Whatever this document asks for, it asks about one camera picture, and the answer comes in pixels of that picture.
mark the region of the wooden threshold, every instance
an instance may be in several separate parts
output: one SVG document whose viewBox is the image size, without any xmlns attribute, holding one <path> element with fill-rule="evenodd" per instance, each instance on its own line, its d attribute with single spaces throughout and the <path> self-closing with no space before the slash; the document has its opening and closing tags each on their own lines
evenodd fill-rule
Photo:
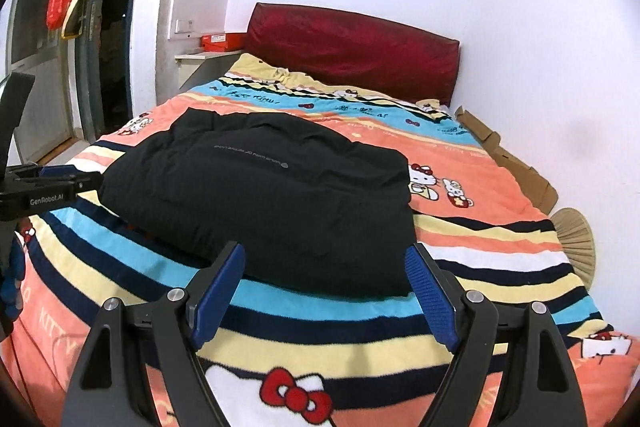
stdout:
<svg viewBox="0 0 640 427">
<path fill-rule="evenodd" d="M 71 137 L 65 141 L 63 141 L 60 145 L 58 145 L 55 149 L 53 149 L 51 152 L 47 153 L 46 155 L 44 155 L 42 158 L 40 158 L 36 163 L 38 165 L 46 165 L 47 163 L 49 163 L 52 159 L 57 158 L 58 156 L 60 156 L 63 152 L 65 152 L 67 149 L 69 149 L 69 147 L 71 147 L 74 143 L 79 142 L 80 140 L 76 137 Z"/>
</svg>

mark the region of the black cloth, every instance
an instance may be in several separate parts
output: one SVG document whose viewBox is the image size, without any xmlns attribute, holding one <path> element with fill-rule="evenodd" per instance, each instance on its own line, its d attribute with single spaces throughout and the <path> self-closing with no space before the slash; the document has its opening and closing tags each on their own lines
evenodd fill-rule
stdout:
<svg viewBox="0 0 640 427">
<path fill-rule="evenodd" d="M 229 239 L 245 273 L 306 293 L 407 295 L 415 241 L 407 159 L 284 113 L 188 109 L 118 158 L 100 201 L 213 260 Z"/>
</svg>

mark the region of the hello kitty blanket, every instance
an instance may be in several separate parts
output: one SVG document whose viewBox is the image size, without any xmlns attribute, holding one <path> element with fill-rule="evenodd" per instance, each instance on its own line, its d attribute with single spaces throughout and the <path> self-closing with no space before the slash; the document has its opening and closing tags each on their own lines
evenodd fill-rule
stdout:
<svg viewBox="0 0 640 427">
<path fill-rule="evenodd" d="M 417 237 L 438 264 L 495 302 L 538 300 L 549 307 L 573 360 L 590 426 L 603 426 L 622 405 L 640 344 L 602 320 L 551 222 L 436 102 L 328 87 L 245 54 L 224 77 L 133 119 L 71 163 L 104 171 L 188 107 L 220 114 L 284 111 L 402 152 Z M 4 349 L 3 357 L 38 415 L 55 427 L 98 307 L 111 296 L 130 304 L 158 299 L 184 287 L 195 269 L 173 261 L 167 245 L 101 206 L 95 192 L 82 194 L 75 207 L 31 217 L 18 240 L 28 267 L 24 311 L 12 341 L 24 380 L 13 351 Z M 475 427 L 487 425 L 505 350 L 495 346 Z M 451 358 L 434 341 L 413 295 L 323 298 L 250 280 L 240 283 L 199 357 L 232 427 L 415 427 Z M 177 425 L 157 365 L 149 364 L 162 425 Z"/>
</svg>

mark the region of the beige fan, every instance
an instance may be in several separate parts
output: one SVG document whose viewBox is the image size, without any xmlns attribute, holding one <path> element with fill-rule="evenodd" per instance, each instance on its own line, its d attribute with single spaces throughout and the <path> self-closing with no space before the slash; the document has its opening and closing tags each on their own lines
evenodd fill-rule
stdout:
<svg viewBox="0 0 640 427">
<path fill-rule="evenodd" d="M 589 289 L 596 271 L 596 247 L 589 223 L 575 208 L 561 208 L 550 219 L 556 227 L 564 253 Z"/>
</svg>

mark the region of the white stripe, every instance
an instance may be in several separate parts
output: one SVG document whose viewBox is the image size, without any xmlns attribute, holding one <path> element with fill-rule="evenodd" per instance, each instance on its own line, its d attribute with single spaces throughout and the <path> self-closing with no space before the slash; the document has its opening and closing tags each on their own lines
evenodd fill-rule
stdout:
<svg viewBox="0 0 640 427">
<path fill-rule="evenodd" d="M 100 165 L 98 162 L 87 160 L 85 158 L 73 158 L 66 164 L 73 165 L 76 167 L 76 169 L 84 172 L 105 172 L 107 170 L 107 167 L 105 167 L 104 165 Z"/>
<path fill-rule="evenodd" d="M 453 261 L 469 268 L 489 268 L 517 272 L 535 272 L 563 263 L 569 259 L 562 251 L 545 250 L 540 253 L 499 253 L 467 247 L 430 247 L 425 245 L 434 259 Z"/>
</svg>

